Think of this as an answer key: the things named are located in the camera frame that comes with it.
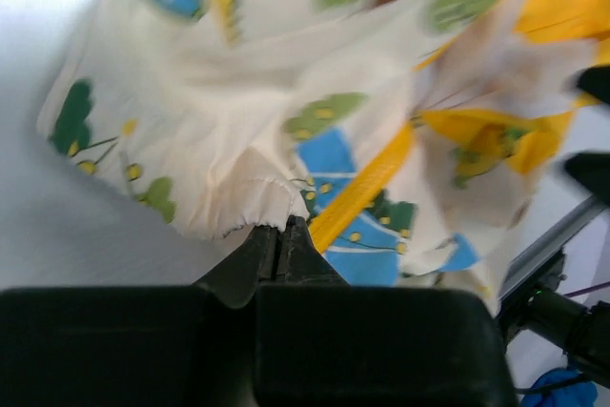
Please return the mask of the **yellow cream dinosaur print jacket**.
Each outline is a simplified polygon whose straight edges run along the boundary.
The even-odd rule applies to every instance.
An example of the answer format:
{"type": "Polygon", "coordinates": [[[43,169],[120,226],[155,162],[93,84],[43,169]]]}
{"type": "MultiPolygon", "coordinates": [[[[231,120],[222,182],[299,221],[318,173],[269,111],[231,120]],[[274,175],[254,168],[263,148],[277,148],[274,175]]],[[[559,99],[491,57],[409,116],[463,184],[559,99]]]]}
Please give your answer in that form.
{"type": "Polygon", "coordinates": [[[495,307],[609,0],[98,0],[37,120],[180,233],[305,220],[350,284],[495,307]]]}

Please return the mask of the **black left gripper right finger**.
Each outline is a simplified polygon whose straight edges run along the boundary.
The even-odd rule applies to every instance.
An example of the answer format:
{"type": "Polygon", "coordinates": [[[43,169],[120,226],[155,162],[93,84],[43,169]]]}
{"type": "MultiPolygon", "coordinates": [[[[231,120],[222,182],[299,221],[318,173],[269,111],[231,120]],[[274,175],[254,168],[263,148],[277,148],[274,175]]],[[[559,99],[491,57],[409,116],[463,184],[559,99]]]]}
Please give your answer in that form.
{"type": "Polygon", "coordinates": [[[355,287],[291,217],[254,296],[261,406],[514,406],[498,326],[460,290],[355,287]]]}

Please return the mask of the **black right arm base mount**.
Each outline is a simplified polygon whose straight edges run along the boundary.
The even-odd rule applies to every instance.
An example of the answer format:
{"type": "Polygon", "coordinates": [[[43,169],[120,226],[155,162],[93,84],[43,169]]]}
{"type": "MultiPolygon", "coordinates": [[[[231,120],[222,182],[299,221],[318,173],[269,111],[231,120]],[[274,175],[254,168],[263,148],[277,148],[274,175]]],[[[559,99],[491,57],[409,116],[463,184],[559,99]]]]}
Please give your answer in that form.
{"type": "Polygon", "coordinates": [[[558,293],[565,278],[558,250],[502,301],[498,326],[505,343],[529,330],[562,349],[579,371],[577,381],[609,386],[609,304],[587,307],[558,293]]]}

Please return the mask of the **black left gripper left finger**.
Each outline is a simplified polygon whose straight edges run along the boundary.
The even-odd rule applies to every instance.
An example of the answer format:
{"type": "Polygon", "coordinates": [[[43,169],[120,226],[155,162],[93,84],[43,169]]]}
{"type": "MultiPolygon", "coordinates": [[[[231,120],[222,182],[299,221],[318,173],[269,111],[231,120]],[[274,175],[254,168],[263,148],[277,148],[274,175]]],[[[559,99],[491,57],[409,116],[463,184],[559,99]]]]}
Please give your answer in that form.
{"type": "Polygon", "coordinates": [[[203,406],[247,384],[251,302],[283,235],[257,227],[188,286],[1,294],[5,406],[203,406]]]}

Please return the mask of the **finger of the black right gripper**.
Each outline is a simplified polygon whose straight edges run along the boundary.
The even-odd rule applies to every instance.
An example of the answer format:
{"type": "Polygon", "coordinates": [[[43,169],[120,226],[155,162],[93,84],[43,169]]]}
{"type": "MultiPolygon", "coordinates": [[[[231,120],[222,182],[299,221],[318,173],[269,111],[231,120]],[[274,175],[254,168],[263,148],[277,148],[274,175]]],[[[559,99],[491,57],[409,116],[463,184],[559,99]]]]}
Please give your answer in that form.
{"type": "Polygon", "coordinates": [[[564,171],[593,195],[600,204],[610,206],[610,154],[576,153],[563,163],[564,171]]]}
{"type": "Polygon", "coordinates": [[[571,84],[577,93],[578,107],[609,105],[610,67],[595,66],[582,71],[571,84]]]}

